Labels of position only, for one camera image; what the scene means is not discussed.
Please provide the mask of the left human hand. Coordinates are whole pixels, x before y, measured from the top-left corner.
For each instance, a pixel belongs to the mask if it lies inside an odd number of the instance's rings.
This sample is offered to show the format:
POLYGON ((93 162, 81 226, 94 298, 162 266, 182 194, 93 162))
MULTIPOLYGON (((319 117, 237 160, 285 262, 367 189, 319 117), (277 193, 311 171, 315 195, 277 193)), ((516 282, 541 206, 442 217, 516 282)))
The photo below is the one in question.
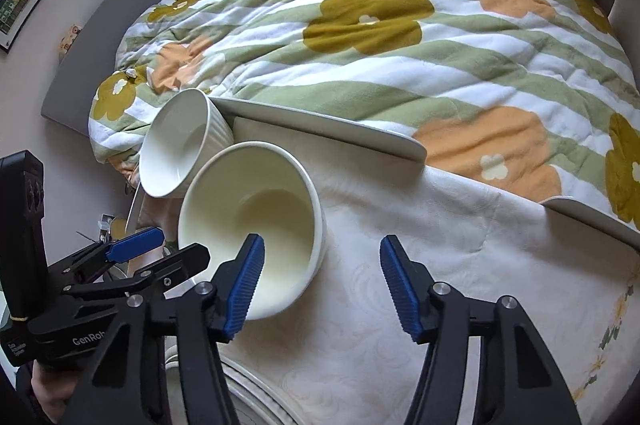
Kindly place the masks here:
POLYGON ((51 372, 34 362, 32 390, 43 413, 53 424, 62 419, 80 378, 80 372, 51 372))

